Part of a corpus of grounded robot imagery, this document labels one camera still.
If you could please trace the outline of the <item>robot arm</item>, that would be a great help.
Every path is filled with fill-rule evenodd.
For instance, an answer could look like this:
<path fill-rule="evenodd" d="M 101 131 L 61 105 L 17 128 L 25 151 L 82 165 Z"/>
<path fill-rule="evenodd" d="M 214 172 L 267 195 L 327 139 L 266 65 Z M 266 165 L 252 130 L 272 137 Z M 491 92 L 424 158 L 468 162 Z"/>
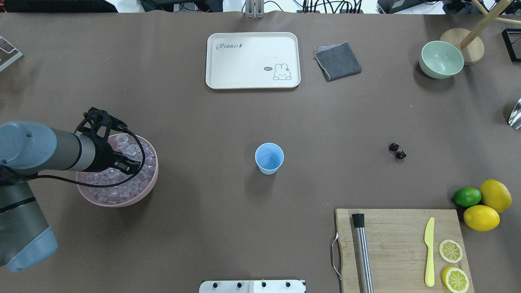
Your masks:
<path fill-rule="evenodd" d="M 112 130 L 132 135 L 126 124 L 112 118 L 84 119 L 75 132 L 36 122 L 11 121 L 1 126 L 1 265 L 17 273 L 54 254 L 58 248 L 31 187 L 39 172 L 119 169 L 130 177 L 144 162 L 114 151 Z"/>

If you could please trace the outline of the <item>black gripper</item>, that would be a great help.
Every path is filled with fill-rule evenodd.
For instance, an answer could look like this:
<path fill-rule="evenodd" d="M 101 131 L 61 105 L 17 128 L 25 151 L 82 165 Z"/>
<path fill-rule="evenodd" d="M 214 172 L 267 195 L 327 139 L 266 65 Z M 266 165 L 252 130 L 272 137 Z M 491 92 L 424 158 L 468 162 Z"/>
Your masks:
<path fill-rule="evenodd" d="M 95 145 L 95 157 L 93 159 L 93 171 L 101 172 L 108 168 L 114 168 L 123 174 L 131 174 L 131 166 L 126 163 L 141 163 L 141 158 L 133 158 L 118 151 L 114 151 L 110 143 L 103 141 Z"/>

